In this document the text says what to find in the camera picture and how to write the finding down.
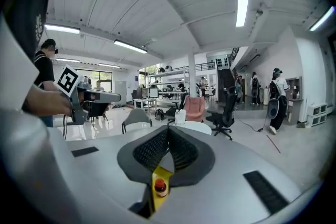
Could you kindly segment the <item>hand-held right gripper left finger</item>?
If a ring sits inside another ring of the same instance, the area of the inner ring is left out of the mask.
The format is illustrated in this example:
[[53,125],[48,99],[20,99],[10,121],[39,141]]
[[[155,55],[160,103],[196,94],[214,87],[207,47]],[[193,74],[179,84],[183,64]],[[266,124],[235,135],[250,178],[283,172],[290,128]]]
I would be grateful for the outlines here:
[[138,174],[145,176],[146,183],[131,180],[119,161],[131,162],[133,154],[118,157],[118,153],[125,145],[146,141],[165,129],[157,126],[93,140],[65,141],[58,129],[49,128],[50,145],[81,224],[150,222],[156,211],[153,173],[141,166]]

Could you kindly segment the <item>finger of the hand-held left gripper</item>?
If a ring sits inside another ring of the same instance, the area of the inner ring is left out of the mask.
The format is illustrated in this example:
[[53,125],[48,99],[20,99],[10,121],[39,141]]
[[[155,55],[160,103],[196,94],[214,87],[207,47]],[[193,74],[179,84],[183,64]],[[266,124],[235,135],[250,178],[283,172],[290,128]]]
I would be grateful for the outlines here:
[[121,101],[121,95],[112,92],[92,90],[95,103],[115,103]]

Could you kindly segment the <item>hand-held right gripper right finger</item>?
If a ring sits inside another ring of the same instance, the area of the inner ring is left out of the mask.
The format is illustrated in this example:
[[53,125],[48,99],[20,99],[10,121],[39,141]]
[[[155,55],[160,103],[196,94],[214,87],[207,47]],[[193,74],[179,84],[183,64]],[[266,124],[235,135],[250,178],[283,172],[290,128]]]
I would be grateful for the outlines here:
[[211,171],[196,185],[172,188],[152,221],[162,224],[252,224],[268,218],[245,173],[259,171],[287,200],[301,190],[280,168],[250,148],[224,137],[183,129],[207,143],[215,155]]

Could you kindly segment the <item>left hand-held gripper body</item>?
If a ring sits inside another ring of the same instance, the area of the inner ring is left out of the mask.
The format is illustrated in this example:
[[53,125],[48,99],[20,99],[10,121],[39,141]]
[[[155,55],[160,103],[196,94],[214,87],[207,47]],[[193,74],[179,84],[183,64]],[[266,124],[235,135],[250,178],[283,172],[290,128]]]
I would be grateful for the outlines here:
[[85,92],[91,89],[89,79],[74,68],[65,65],[56,82],[56,87],[66,96],[71,106],[71,125],[83,125],[89,112],[83,108]]

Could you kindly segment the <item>yellow wooden tray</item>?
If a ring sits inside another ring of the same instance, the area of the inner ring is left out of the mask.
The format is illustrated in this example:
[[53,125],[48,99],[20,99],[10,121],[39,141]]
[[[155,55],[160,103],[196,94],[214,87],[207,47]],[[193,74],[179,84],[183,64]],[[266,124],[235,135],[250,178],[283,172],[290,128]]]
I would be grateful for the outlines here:
[[[170,191],[170,184],[169,184],[169,179],[170,177],[174,175],[173,172],[158,166],[155,171],[152,174],[152,197],[153,197],[153,202],[154,202],[154,211],[157,211],[163,204],[163,202],[166,200],[166,198],[169,195],[169,191]],[[155,184],[155,180],[157,178],[162,178],[164,179],[166,185],[167,185],[167,195],[165,197],[158,197],[155,193],[154,190],[154,184]]]

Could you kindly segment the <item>person's left forearm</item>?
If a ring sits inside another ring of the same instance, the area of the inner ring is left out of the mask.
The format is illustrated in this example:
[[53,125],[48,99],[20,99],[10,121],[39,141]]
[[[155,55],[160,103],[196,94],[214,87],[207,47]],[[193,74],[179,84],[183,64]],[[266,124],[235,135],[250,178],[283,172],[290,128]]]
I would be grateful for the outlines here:
[[35,116],[71,115],[68,99],[59,91],[45,91],[32,85],[22,106],[24,112]]

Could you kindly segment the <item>grey metal locker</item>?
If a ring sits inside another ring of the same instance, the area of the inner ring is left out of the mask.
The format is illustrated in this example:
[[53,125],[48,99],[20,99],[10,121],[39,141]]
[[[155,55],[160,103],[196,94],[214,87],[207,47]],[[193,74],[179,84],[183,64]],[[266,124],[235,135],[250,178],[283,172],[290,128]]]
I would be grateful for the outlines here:
[[121,100],[115,102],[115,105],[126,105],[127,103],[127,83],[125,81],[116,81],[114,83],[114,92],[119,94]]

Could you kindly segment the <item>white desk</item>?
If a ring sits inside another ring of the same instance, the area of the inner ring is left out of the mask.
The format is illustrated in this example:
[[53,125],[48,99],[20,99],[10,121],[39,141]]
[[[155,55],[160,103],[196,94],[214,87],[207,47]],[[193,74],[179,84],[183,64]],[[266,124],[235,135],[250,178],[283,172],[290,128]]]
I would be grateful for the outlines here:
[[135,108],[137,108],[139,104],[141,109],[147,111],[148,116],[155,113],[158,107],[156,98],[134,99],[133,102]]

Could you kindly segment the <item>grey padded chair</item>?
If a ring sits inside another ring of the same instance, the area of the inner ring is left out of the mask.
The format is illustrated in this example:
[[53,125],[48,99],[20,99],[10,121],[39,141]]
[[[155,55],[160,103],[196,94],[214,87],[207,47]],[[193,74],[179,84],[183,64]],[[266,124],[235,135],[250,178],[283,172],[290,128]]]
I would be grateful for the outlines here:
[[127,118],[122,122],[122,134],[127,132],[127,126],[135,124],[135,127],[139,126],[140,128],[152,127],[152,120],[148,117],[146,112],[143,109],[133,109],[130,111]]

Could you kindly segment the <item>round white table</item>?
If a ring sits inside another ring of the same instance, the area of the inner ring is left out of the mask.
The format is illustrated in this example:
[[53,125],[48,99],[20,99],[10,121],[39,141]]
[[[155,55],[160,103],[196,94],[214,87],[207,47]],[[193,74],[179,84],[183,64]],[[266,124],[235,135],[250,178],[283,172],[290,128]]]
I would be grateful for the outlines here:
[[185,129],[195,130],[208,135],[212,134],[212,129],[207,124],[202,122],[186,121],[184,123],[174,123],[172,126],[183,127]]

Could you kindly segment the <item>white shelving rack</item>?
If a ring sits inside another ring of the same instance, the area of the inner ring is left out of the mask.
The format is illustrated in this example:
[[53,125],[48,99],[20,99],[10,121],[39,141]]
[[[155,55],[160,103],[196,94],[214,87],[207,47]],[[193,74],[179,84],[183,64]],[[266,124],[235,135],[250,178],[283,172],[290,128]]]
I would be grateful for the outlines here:
[[190,80],[188,66],[173,69],[171,66],[160,68],[158,73],[149,75],[148,88],[158,88],[158,105],[173,105],[180,102],[183,93],[190,92]]

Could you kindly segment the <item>black office chair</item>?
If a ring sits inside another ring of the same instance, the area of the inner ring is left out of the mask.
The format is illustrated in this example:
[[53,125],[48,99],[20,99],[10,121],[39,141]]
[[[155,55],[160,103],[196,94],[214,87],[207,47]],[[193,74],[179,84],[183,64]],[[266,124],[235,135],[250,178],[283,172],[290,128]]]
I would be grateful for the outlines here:
[[181,109],[184,108],[184,103],[185,103],[185,99],[188,96],[188,93],[185,92],[182,94],[181,96],[181,101],[180,102],[173,102],[173,105],[170,105],[170,108],[165,112],[166,116],[170,116],[170,118],[168,119],[168,124],[172,124],[175,122],[175,112],[179,112]]
[[235,105],[237,100],[237,93],[236,93],[236,87],[230,87],[226,91],[226,103],[224,106],[224,110],[222,113],[210,111],[207,112],[210,113],[210,116],[206,117],[206,120],[209,122],[212,122],[213,125],[215,125],[214,128],[212,128],[212,131],[215,131],[214,136],[217,136],[218,134],[223,134],[229,138],[230,141],[233,140],[230,133],[232,132],[231,126],[234,124],[235,119],[233,116]]

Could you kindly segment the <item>white plastic jug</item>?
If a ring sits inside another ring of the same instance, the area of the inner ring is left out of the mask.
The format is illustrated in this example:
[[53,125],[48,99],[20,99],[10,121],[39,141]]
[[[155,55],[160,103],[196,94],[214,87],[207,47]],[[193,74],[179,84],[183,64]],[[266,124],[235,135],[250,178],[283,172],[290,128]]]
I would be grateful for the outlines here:
[[186,111],[181,109],[177,115],[177,124],[182,125],[186,121]]

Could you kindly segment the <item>dark staircase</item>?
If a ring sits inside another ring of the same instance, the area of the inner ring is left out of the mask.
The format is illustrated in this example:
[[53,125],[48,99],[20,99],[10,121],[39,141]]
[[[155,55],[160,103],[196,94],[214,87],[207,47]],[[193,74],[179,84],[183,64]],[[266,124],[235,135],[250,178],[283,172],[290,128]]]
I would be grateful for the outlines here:
[[232,63],[238,52],[239,49],[231,48],[216,57],[218,102],[226,102],[227,90],[235,85],[237,76],[232,70]]

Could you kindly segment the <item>small white cabinet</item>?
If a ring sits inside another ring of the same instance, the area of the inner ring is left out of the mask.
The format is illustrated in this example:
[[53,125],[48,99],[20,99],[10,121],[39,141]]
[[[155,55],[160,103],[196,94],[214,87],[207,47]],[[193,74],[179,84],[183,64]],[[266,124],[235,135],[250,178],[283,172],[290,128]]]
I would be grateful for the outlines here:
[[306,127],[313,127],[322,124],[327,119],[326,103],[311,105],[307,109]]

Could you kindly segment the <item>grey wooden wall cabinet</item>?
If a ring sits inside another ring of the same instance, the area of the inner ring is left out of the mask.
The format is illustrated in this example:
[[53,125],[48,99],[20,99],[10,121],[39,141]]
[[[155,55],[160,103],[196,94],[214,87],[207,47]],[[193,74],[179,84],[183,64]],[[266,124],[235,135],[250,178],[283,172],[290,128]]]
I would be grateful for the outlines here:
[[296,125],[299,121],[302,96],[302,77],[295,77],[286,79],[286,82],[289,86],[289,91],[286,93],[287,97],[287,112],[285,123],[287,125]]

